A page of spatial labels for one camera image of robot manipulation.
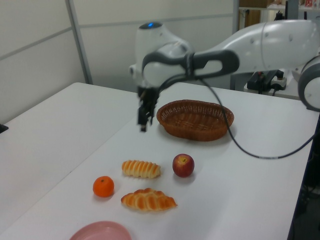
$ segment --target pink plate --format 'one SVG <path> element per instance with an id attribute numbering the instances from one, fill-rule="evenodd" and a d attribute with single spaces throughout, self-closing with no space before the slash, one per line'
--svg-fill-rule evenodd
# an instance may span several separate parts
<path id="1" fill-rule="evenodd" d="M 77 231 L 70 240 L 132 240 L 128 230 L 114 221 L 97 221 Z"/>

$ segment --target apple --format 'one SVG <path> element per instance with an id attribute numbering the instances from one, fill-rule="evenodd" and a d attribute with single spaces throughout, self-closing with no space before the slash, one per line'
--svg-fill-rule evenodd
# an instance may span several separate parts
<path id="1" fill-rule="evenodd" d="M 181 177 L 186 178 L 192 174 L 195 169 L 195 161 L 188 154 L 179 154 L 174 157 L 172 162 L 174 173 Z"/>

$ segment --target croissant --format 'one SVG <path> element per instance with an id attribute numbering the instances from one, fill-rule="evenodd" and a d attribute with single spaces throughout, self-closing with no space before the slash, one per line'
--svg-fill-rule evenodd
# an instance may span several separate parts
<path id="1" fill-rule="evenodd" d="M 129 208 L 147 211 L 164 211 L 177 206 L 172 197 L 152 188 L 140 189 L 121 198 L 121 203 Z"/>
<path id="2" fill-rule="evenodd" d="M 139 161 L 139 160 L 128 160 L 122 164 L 122 171 L 125 175 L 150 178 L 153 179 L 157 176 L 160 176 L 160 166 L 148 162 L 148 161 Z"/>

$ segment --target brown woven basket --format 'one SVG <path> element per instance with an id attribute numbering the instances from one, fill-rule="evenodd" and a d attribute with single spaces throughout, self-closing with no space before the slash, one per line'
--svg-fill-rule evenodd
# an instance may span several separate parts
<path id="1" fill-rule="evenodd" d="M 234 114 L 224 107 L 229 126 Z M 221 106 L 216 103 L 179 100 L 162 106 L 156 118 L 164 129 L 178 138 L 195 141 L 213 141 L 227 132 Z"/>

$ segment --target table surface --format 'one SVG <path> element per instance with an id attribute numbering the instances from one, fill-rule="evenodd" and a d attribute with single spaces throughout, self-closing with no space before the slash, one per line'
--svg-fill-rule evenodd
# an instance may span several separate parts
<path id="1" fill-rule="evenodd" d="M 280 97 L 280 98 L 286 98 L 286 99 L 300 100 L 300 97 L 298 94 L 298 82 L 294 79 L 291 70 L 281 69 L 281 71 L 284 72 L 283 76 L 287 78 L 286 88 L 285 90 L 276 91 L 274 96 Z M 247 93 L 254 93 L 254 94 L 258 93 L 258 91 L 256 90 L 248 89 L 247 83 L 244 85 L 243 91 Z M 262 94 L 272 96 L 273 92 L 274 92 L 274 89 L 271 89 L 270 91 L 263 91 Z"/>
<path id="2" fill-rule="evenodd" d="M 0 134 L 0 233 L 131 120 L 137 106 L 135 93 L 74 83 L 8 122 Z"/>
<path id="3" fill-rule="evenodd" d="M 235 138 L 254 154 L 286 154 L 315 131 L 319 113 L 300 101 L 225 89 L 216 92 L 234 113 Z M 181 99 L 216 102 L 205 87 L 178 83 L 161 94 L 157 109 Z M 124 225 L 133 240 L 287 239 L 311 144 L 285 159 L 261 160 L 241 152 L 229 135 L 197 142 L 167 134 L 157 120 L 141 133 L 136 122 L 133 117 L 0 240 L 67 240 L 85 225 L 103 220 Z M 195 160 L 188 178 L 172 171 L 172 160 L 180 153 Z M 121 165 L 129 159 L 159 164 L 161 176 L 124 176 Z M 115 191 L 112 197 L 99 198 L 92 184 L 104 175 L 114 180 Z M 122 196 L 148 187 L 173 197 L 178 207 L 140 213 L 121 205 Z"/>

